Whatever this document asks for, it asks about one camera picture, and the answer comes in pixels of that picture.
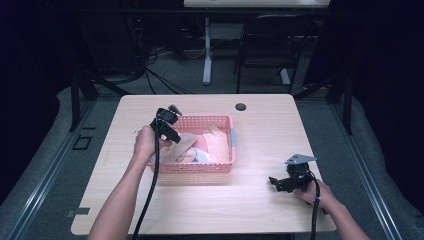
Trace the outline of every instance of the gray floor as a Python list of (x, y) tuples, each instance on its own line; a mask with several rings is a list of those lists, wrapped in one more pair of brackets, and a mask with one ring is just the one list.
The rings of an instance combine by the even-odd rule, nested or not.
[[(212, 83), (209, 86), (202, 84), (203, 57), (188, 58), (170, 53), (163, 54), (149, 68), (196, 94), (235, 93), (236, 78), (232, 74), (235, 51), (224, 49), (225, 47), (219, 48), (223, 45), (225, 46), (224, 42), (219, 43), (213, 52)], [(312, 43), (307, 47), (294, 92), (301, 90), (308, 59), (313, 51)], [(246, 72), (246, 75), (253, 74), (258, 72)], [(157, 94), (172, 94), (152, 76), (150, 80)], [(119, 86), (136, 94), (153, 94), (145, 76)], [(0, 239), (85, 238), (70, 232), (73, 221), (71, 213), (81, 201), (119, 101), (115, 93), (100, 85), (97, 88), (101, 94), (98, 101), (86, 102), (82, 99), (83, 121), (74, 133), (68, 132), (71, 125), (70, 90), (65, 89), (58, 95), (61, 109), (54, 126), (22, 178), (0, 207)], [(249, 91), (252, 89), (243, 89), (244, 93)], [(396, 184), (385, 172), (384, 157), (360, 104), (354, 101), (354, 135), (347, 136), (340, 125), (339, 106), (327, 105), (323, 98), (325, 93), (326, 90), (323, 89), (296, 102), (314, 155), (318, 158), (323, 179), (372, 239), (424, 239), (424, 218), (402, 197)], [(87, 150), (72, 150), (73, 147), (78, 147), (74, 144), (79, 136), (92, 139)], [(355, 147), (359, 149), (359, 155), (355, 152)], [(365, 172), (372, 177), (372, 183), (377, 186), (377, 195), (368, 190), (369, 179), (367, 174), (364, 178), (361, 161), (365, 163)], [(387, 227), (385, 221), (393, 222), (393, 225)], [(296, 234), (296, 238), (309, 239), (309, 234)], [(338, 238), (337, 231), (317, 235), (317, 239)], [(166, 239), (273, 240), (284, 239), (284, 236), (194, 235)]]

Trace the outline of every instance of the table leg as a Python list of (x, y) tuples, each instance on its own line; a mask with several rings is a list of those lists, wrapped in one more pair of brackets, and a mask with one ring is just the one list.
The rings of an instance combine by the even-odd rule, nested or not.
[(284, 85), (290, 85), (290, 77), (289, 74), (287, 73), (287, 69), (283, 68), (280, 71), (280, 79), (281, 79), (281, 83)]
[(205, 67), (203, 69), (203, 84), (211, 84), (212, 56), (209, 18), (205, 19)]

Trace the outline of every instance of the human hand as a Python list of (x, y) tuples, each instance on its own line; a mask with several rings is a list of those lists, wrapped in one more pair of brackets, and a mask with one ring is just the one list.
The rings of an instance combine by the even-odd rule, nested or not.
[[(159, 139), (159, 148), (171, 146), (171, 142)], [(150, 126), (138, 131), (134, 144), (134, 157), (148, 161), (155, 153), (155, 132)]]
[[(338, 203), (338, 200), (334, 197), (331, 192), (330, 187), (325, 184), (320, 179), (317, 179), (320, 188), (320, 202), (319, 207), (324, 208), (329, 211), (332, 206), (335, 206)], [(308, 202), (309, 204), (314, 204), (316, 197), (316, 184), (315, 181), (311, 181), (308, 185), (308, 190), (303, 192), (302, 190), (295, 191), (295, 196)]]

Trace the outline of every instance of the pink cloth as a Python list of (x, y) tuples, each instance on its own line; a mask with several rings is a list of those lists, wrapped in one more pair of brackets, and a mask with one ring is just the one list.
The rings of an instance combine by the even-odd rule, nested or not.
[(212, 124), (203, 133), (206, 140), (211, 162), (229, 162), (230, 151), (228, 148), (227, 134)]

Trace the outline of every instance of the wooden tabletop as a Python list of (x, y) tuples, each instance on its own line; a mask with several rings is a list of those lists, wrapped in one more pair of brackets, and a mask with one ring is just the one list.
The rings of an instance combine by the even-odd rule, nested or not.
[(326, 8), (330, 0), (184, 0), (194, 8)]
[[(238, 111), (243, 103), (247, 109)], [(236, 160), (230, 173), (160, 174), (143, 234), (295, 233), (311, 229), (312, 207), (293, 193), (277, 192), (269, 176), (287, 178), (285, 161), (312, 150), (291, 95), (161, 95), (125, 96), (115, 113), (88, 183), (72, 232), (86, 235), (131, 158), (137, 131), (156, 110), (175, 104), (184, 115), (226, 114), (233, 119)], [(317, 178), (316, 162), (309, 163)], [(129, 233), (150, 188), (153, 172), (146, 168)], [(317, 231), (335, 225), (319, 211)]]

